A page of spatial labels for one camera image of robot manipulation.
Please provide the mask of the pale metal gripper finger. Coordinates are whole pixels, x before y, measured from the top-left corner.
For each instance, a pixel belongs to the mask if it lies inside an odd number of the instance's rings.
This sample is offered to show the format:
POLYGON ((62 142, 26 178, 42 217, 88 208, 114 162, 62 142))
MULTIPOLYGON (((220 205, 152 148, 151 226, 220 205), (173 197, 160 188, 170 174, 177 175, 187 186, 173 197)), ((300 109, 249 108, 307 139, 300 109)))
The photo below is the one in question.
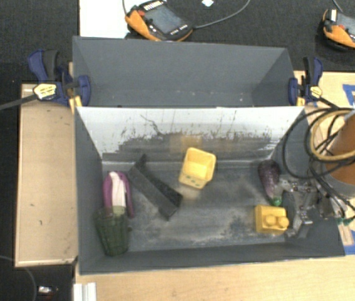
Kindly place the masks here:
POLYGON ((287 216, 289 227, 285 232, 288 238, 306 239, 314 222, 310 216, 312 208, 289 206, 287 216))
POLYGON ((311 192, 311 185, 307 182, 282 179, 278 184, 278 193, 281 196, 283 196, 284 193, 306 194, 310 192, 311 192))

